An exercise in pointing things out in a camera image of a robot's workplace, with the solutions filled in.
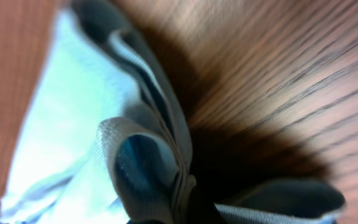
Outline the light blue printed t-shirt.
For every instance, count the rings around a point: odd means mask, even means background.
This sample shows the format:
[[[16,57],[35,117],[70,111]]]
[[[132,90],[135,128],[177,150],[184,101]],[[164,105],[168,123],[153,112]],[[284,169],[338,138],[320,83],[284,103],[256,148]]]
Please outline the light blue printed t-shirt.
[[[0,223],[334,223],[340,191],[285,179],[203,199],[181,106],[142,36],[111,3],[72,1],[12,158]]]

